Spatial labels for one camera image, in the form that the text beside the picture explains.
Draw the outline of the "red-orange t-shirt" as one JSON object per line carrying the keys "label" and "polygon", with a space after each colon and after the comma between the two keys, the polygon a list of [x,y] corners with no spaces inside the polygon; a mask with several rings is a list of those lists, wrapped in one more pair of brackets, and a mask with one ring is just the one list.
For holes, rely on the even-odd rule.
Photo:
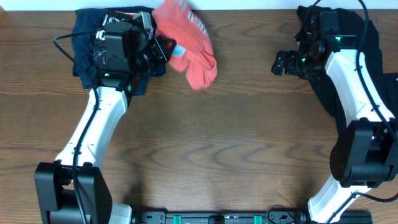
{"label": "red-orange t-shirt", "polygon": [[152,11],[156,33],[173,39],[176,46],[169,64],[184,72],[194,90],[208,88],[218,74],[210,36],[205,24],[185,1],[165,0]]}

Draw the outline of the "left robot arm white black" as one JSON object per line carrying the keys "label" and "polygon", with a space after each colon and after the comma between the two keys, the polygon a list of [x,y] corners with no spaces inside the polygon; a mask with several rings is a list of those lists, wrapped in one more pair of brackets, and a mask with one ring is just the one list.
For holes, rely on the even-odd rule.
{"label": "left robot arm white black", "polygon": [[166,64],[173,39],[105,35],[94,42],[96,78],[75,132],[53,162],[41,162],[34,174],[43,223],[134,223],[134,210],[113,203],[101,173],[106,152],[126,113],[139,79]]}

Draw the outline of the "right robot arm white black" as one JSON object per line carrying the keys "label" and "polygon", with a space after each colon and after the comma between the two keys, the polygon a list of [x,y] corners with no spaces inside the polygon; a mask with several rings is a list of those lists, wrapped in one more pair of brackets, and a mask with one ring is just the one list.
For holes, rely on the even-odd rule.
{"label": "right robot arm white black", "polygon": [[297,51],[278,51],[271,67],[277,76],[328,82],[343,113],[344,130],[330,153],[331,175],[297,223],[370,223],[369,215],[350,214],[347,208],[358,197],[377,200],[369,191],[397,175],[397,118],[377,92],[356,39],[309,36]]}

